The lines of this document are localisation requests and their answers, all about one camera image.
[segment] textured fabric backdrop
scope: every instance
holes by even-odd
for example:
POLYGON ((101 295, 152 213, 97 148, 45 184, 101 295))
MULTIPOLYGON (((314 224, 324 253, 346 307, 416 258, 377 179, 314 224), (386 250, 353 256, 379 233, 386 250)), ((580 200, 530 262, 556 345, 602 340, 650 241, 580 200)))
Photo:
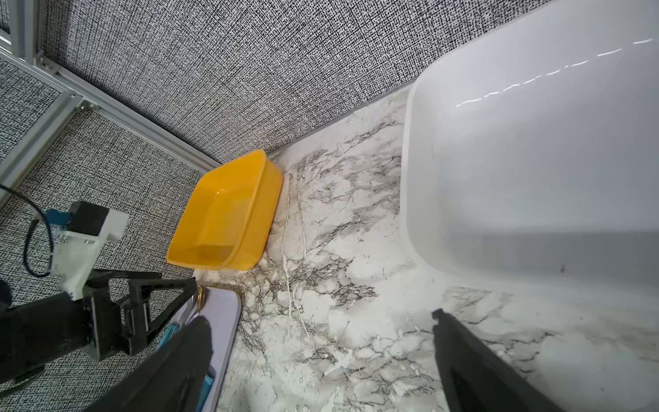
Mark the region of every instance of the textured fabric backdrop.
POLYGON ((0 162, 57 96, 57 90, 0 60, 0 162))
MULTIPOLYGON (((0 72, 0 84, 7 81, 5 76, 6 72, 0 72)), ((3 121, 12 107, 0 106, 3 121)), ((199 178, 199 172, 104 117, 83 112, 72 119, 18 190, 43 209, 66 210, 75 200, 88 200, 130 214, 124 237, 104 246, 96 267, 152 270, 163 272, 166 278, 181 278, 191 276, 192 270, 168 265, 165 257, 199 178)), ((33 278, 22 267, 23 241, 32 215, 32 209, 15 198, 0 209, 0 277, 11 286, 15 305, 59 291, 55 276, 33 278)), ((45 236, 40 225, 30 253, 39 270, 45 267, 45 236)), ((111 292, 114 299, 125 294, 125 280, 113 283, 111 292)), ((174 296, 154 293, 152 314, 174 296)), ((0 411, 79 411, 153 350, 151 346, 137 357, 118 354, 100 363, 75 351, 49 363, 44 375, 27 389, 0 401, 0 411)))
POLYGON ((547 0, 46 0, 45 54, 209 156, 271 151, 547 0))

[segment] blue connector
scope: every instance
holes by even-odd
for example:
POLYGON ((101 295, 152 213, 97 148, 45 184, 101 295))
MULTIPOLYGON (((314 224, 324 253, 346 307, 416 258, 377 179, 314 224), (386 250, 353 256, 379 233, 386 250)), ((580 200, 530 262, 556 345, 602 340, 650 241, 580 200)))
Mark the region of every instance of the blue connector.
POLYGON ((67 212, 60 212, 56 209, 48 209, 45 211, 45 216, 48 219, 48 223, 55 226, 60 226, 62 229, 66 230, 69 222, 71 221, 71 214, 67 212))

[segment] blue handle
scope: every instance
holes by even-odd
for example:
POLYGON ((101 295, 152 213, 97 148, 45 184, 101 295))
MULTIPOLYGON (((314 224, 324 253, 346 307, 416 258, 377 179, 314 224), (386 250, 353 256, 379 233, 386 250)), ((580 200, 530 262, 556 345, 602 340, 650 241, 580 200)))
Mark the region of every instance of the blue handle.
POLYGON ((211 372, 208 372, 204 377, 204 385, 202 386, 202 391, 199 396, 199 403, 197 403, 197 412, 201 412, 201 410, 204 408, 204 404, 206 403, 206 398, 208 397, 210 388, 213 386, 214 380, 215 377, 211 374, 211 372))
POLYGON ((160 347, 162 345, 164 345, 165 342, 170 340, 172 338, 172 336, 174 336, 178 331, 179 331, 179 324, 176 324, 176 323, 170 324, 167 327, 167 330, 165 331, 165 333, 163 334, 163 338, 160 339, 160 343, 158 344, 158 349, 160 349, 160 347))

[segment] white plastic basin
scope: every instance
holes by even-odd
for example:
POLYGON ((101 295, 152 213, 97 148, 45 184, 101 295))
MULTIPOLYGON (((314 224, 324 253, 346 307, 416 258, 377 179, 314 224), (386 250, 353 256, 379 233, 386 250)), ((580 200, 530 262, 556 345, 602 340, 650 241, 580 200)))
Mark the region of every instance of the white plastic basin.
POLYGON ((659 2, 557 0, 428 67, 401 210, 471 286, 659 307, 659 2))

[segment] marble countertop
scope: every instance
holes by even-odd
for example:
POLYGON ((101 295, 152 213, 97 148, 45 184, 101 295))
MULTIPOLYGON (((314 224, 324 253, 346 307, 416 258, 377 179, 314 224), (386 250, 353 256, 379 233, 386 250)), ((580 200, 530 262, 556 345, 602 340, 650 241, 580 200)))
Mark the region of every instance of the marble countertop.
POLYGON ((409 87, 274 153, 285 180, 260 263, 196 271, 243 312, 218 411, 447 411, 444 309, 568 411, 659 410, 659 313, 448 284, 399 230, 409 87))

